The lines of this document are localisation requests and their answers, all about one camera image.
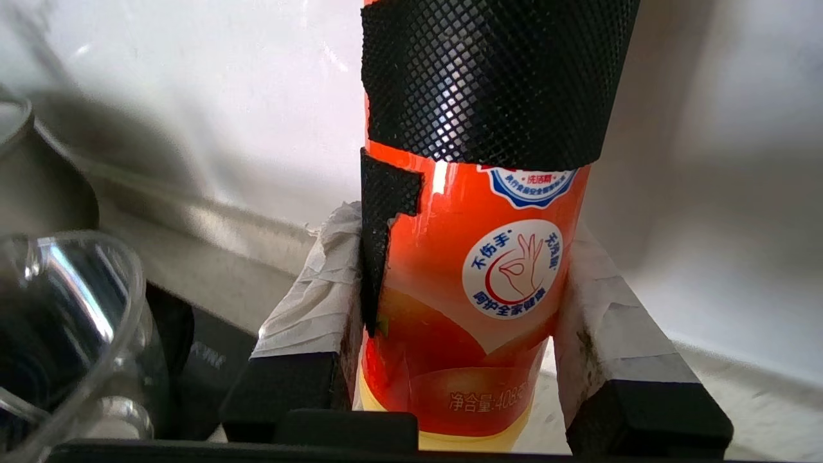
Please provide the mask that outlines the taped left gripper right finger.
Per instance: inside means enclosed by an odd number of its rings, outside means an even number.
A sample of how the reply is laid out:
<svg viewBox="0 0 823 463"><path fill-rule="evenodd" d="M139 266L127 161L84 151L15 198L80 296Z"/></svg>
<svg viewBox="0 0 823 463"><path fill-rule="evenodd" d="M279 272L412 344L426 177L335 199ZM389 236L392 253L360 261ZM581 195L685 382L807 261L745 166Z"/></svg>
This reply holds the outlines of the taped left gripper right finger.
<svg viewBox="0 0 823 463"><path fill-rule="evenodd" d="M554 350L572 454L722 459L731 419L583 225L568 263Z"/></svg>

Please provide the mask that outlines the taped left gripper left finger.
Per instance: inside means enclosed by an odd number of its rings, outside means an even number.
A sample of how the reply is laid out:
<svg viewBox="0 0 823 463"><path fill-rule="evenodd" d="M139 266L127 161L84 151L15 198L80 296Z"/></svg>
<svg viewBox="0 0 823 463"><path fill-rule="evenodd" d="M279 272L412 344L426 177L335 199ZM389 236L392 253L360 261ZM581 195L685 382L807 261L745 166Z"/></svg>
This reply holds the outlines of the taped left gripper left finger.
<svg viewBox="0 0 823 463"><path fill-rule="evenodd" d="M331 213L296 281L260 326L220 410L229 442L271 443L293 410L352 409L363 337L361 220L357 201Z"/></svg>

